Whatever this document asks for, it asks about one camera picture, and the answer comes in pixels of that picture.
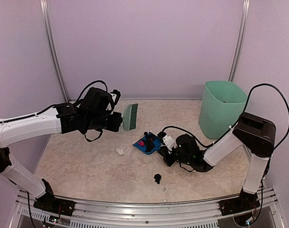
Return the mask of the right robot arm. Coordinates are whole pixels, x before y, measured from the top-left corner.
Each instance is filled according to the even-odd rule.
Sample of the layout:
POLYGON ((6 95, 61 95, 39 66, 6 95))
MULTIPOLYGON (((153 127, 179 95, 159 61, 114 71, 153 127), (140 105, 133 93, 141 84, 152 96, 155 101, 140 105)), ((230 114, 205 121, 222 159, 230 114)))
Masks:
POLYGON ((162 146, 159 154, 167 166, 178 162, 196 172, 208 172, 223 158, 245 146, 252 153, 250 165, 242 186, 242 195, 235 200, 235 207, 245 211, 253 204, 260 182, 266 174, 269 159, 275 149, 276 126, 273 122, 250 113, 242 113, 238 121, 211 145, 199 147, 199 141, 190 132, 173 139, 165 131, 158 133, 162 146))

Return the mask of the green hand brush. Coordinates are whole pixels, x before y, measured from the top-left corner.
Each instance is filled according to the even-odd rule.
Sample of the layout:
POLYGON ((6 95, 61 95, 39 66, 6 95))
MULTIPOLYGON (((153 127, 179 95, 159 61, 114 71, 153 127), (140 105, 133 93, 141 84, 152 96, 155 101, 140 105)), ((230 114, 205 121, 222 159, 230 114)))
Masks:
POLYGON ((138 104, 129 104, 123 112, 122 127, 125 131, 136 129, 137 124, 138 104))

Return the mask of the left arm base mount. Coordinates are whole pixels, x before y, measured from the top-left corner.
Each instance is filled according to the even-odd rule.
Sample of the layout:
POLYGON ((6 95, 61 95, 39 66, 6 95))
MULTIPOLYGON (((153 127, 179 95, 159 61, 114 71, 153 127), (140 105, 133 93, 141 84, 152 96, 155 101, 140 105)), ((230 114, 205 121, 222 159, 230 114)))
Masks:
POLYGON ((75 204, 72 200, 57 198, 54 195, 46 193, 42 197, 35 199, 34 208, 71 217, 75 204))

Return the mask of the blue plastic dustpan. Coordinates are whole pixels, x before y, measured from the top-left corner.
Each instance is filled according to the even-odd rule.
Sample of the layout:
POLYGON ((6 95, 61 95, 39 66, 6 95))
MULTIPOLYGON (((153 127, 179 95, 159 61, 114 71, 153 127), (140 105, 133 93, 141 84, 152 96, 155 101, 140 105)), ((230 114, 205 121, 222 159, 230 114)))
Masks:
POLYGON ((151 132, 144 132, 144 136, 133 144, 135 148, 145 155, 152 155, 160 149, 161 145, 161 140, 151 132))

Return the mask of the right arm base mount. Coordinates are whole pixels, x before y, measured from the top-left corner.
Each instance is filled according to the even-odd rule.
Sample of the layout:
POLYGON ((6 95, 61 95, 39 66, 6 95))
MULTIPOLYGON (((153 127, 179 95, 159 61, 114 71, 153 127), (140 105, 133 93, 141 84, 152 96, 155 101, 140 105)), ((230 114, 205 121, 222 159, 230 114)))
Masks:
POLYGON ((225 199, 219 202, 222 216, 236 214, 261 206, 257 195, 238 196, 232 199, 225 199))

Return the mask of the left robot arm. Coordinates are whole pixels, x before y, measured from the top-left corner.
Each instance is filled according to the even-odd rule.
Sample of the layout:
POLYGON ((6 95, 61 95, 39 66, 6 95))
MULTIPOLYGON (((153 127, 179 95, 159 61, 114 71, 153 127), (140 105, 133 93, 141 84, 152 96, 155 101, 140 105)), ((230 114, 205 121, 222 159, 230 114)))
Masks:
POLYGON ((9 152, 9 145, 51 134, 89 130, 100 134, 104 130, 118 132, 122 123, 121 113, 114 108, 120 92, 107 92, 91 87, 84 98, 75 103, 53 104, 46 109, 13 119, 0 119, 0 175, 19 185, 38 199, 48 211, 54 211, 59 201, 54 197, 49 183, 37 178, 23 167, 9 152))

